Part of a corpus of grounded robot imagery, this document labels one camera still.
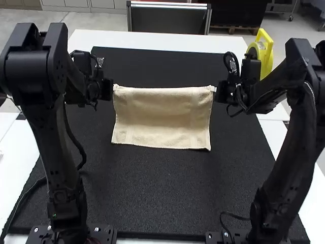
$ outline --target mounting plate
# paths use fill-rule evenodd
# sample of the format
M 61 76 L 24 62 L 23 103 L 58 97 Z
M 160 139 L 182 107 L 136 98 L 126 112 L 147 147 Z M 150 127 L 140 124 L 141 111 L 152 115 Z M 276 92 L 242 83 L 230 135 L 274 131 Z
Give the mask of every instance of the mounting plate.
M 235 242 L 232 242 L 229 233 L 227 233 L 225 230 L 222 230 L 221 232 L 208 231 L 205 234 L 205 243 L 206 244 L 252 244 L 246 239 L 249 230 L 230 229 L 229 231 L 231 232 Z M 291 242 L 289 239 L 287 239 L 286 241 L 282 241 L 280 244 L 291 244 Z
M 88 224 L 88 238 L 95 238 L 100 244 L 116 244 L 117 230 L 111 225 Z M 53 234 L 50 226 L 34 226 L 30 230 L 26 244 L 42 244 L 43 237 Z

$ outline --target yellow cable reel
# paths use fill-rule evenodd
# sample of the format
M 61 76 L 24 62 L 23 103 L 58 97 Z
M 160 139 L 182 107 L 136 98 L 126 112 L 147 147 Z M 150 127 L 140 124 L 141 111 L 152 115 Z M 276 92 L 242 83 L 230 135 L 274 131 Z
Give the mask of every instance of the yellow cable reel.
M 257 58 L 261 61 L 260 79 L 264 79 L 273 67 L 273 40 L 264 29 L 258 30 L 255 42 L 248 46 L 246 53 L 246 58 Z

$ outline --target wooden pallet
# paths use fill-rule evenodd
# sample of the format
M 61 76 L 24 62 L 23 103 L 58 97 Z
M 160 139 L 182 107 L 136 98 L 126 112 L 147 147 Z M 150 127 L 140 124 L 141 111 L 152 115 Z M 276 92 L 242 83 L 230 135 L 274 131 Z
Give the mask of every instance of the wooden pallet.
M 252 33 L 252 35 L 256 36 L 259 30 L 259 27 L 247 27 L 240 25 L 211 25 L 210 27 L 218 29 L 228 29 L 230 35 L 234 34 L 236 29 L 247 29 Z

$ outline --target towel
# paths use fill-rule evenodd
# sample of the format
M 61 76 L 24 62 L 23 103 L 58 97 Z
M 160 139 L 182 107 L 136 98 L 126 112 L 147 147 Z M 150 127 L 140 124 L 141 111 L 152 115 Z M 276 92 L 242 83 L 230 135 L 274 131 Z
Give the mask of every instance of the towel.
M 112 143 L 211 150 L 213 86 L 132 88 L 114 84 Z

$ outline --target black cable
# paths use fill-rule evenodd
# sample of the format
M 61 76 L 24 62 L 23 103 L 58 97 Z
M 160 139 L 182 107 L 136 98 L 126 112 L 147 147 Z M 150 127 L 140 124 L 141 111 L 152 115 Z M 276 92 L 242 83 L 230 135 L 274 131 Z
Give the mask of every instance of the black cable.
M 227 112 L 227 115 L 230 117 L 230 118 L 233 118 L 235 116 L 237 116 L 238 114 L 242 113 L 244 111 L 244 109 L 240 109 L 238 110 L 237 112 L 233 113 L 233 114 L 230 114 L 229 113 L 229 108 L 230 108 L 231 104 L 228 104 L 227 107 L 225 108 L 226 112 Z
M 230 240 L 232 241 L 232 243 L 234 243 L 235 240 L 233 239 L 233 236 L 232 236 L 231 232 L 229 231 L 229 229 L 226 227 L 226 225 L 222 221 L 222 216 L 223 215 L 227 215 L 227 216 L 230 216 L 230 217 L 233 217 L 233 218 L 235 218 L 237 220 L 242 220 L 242 221 L 250 221 L 250 218 L 242 217 L 242 216 L 236 215 L 236 214 L 234 214 L 232 212 L 229 212 L 229 211 L 222 211 L 220 213 L 220 217 L 219 217 L 220 224 L 221 224 L 222 228 L 229 234 L 229 237 L 230 237 Z
M 66 105 L 65 103 L 63 103 L 63 112 L 64 112 L 64 124 L 66 126 L 66 131 L 67 134 L 69 136 L 69 138 L 71 139 L 71 141 L 73 142 L 73 144 L 76 146 L 76 148 L 79 150 L 79 153 L 82 157 L 81 162 L 78 164 L 77 166 L 77 170 L 80 170 L 85 163 L 87 162 L 87 154 L 85 152 L 85 149 L 83 148 L 83 146 L 80 144 L 80 142 L 76 139 L 75 135 L 72 133 L 69 122 L 68 122 L 68 117 L 67 117 L 67 110 L 66 110 Z
M 67 117 L 67 110 L 66 110 L 66 105 L 65 103 L 63 103 L 63 112 L 64 112 L 64 124 L 66 126 L 66 130 L 67 130 L 67 134 L 69 136 L 69 138 L 72 140 L 73 144 L 76 146 L 76 148 L 79 150 L 79 153 L 82 157 L 81 162 L 77 165 L 77 170 L 82 169 L 82 167 L 85 165 L 85 163 L 87 162 L 87 154 L 83 148 L 83 146 L 80 144 L 80 142 L 76 139 L 76 137 L 74 136 L 74 134 L 71 131 L 71 128 L 69 126 L 69 122 L 68 122 L 68 117 Z M 6 235 L 8 234 L 9 228 L 12 224 L 12 222 L 14 221 L 14 219 L 18 216 L 18 214 L 20 213 L 22 207 L 24 206 L 25 202 L 28 200 L 29 197 L 32 196 L 32 194 L 35 192 L 35 190 L 37 190 L 39 187 L 45 185 L 47 182 L 46 180 L 46 176 L 38 179 L 30 188 L 28 188 L 28 190 L 21 196 L 21 198 L 19 199 L 19 201 L 17 202 L 17 205 L 15 207 L 15 209 L 13 210 L 11 217 L 8 218 L 2 234 L 0 236 L 0 244 L 4 244 L 4 240 Z

